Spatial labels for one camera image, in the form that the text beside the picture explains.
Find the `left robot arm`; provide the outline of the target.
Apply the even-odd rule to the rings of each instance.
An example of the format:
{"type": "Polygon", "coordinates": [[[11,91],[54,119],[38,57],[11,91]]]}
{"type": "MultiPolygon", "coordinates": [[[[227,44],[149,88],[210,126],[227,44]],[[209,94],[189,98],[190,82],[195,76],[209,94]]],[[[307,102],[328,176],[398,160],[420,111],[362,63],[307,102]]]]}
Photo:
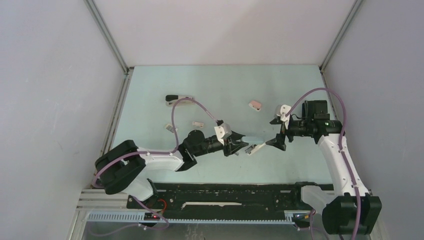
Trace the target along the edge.
{"type": "Polygon", "coordinates": [[[145,208],[158,202],[156,187],[143,174],[149,171],[183,172],[197,164],[196,157],[221,151],[228,157],[248,146],[244,135],[219,130],[218,135],[205,137],[200,130],[189,132],[176,152],[148,151],[126,140],[95,161],[97,173],[93,186],[108,195],[126,193],[138,199],[145,208]]]}

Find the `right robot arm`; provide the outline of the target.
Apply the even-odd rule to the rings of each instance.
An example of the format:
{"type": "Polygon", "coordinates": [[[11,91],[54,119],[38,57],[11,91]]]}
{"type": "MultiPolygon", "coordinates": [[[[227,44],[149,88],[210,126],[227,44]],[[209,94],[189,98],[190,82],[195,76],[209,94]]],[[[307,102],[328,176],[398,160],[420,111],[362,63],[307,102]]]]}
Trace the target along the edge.
{"type": "Polygon", "coordinates": [[[304,101],[300,119],[290,114],[291,106],[276,108],[272,125],[280,125],[268,146],[282,151],[295,137],[311,137],[324,156],[333,185],[326,193],[314,182],[296,182],[291,204],[297,209],[311,207],[321,215],[324,230],[330,235],[369,235],[382,210],[379,197],[373,196],[360,179],[350,156],[343,124],[331,119],[325,100],[304,101]]]}

